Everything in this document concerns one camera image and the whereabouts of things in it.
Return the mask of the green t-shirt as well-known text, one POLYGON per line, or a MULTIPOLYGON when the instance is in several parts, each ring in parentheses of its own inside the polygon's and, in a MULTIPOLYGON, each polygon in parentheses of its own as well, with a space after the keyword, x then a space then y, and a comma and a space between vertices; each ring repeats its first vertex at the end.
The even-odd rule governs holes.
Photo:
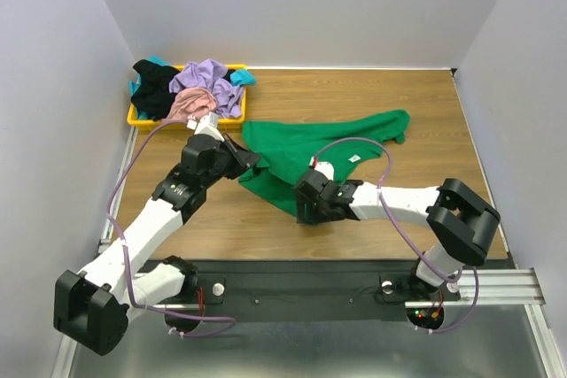
POLYGON ((293 217, 298 216, 294 186, 304 174, 313 156, 333 165, 334 181, 341 184, 366 160, 379 158, 378 143, 405 142, 410 116, 404 110, 382 112, 360 120, 335 123, 286 124, 275 121, 247 121, 242 136, 250 151, 260 161, 238 179, 254 195, 293 217), (354 137, 354 142, 321 149, 336 140, 354 137))

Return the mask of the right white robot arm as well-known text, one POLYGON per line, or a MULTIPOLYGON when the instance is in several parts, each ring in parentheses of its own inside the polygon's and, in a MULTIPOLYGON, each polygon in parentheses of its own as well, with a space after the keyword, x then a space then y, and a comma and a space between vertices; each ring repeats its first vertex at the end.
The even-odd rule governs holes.
POLYGON ((458 179, 420 189, 378 187, 366 181, 338 184, 307 170, 294 188, 297 219, 319 224, 390 220, 429 228, 438 242, 422 252, 410 281, 436 289, 464 266, 482 266, 501 222, 499 212, 458 179))

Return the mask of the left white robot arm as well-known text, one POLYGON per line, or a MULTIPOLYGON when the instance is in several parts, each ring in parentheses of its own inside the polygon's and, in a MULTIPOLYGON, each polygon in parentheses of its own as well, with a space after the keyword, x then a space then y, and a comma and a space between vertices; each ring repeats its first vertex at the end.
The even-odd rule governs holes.
POLYGON ((134 275, 203 205, 210 187, 223 178, 240 177, 259 161, 259 154, 228 135, 190 136, 179 163, 118 239, 80 272, 66 270, 58 277, 54 328, 104 356, 118 345, 136 312, 151 310, 161 300, 196 285, 195 269, 177 257, 139 280, 134 275))

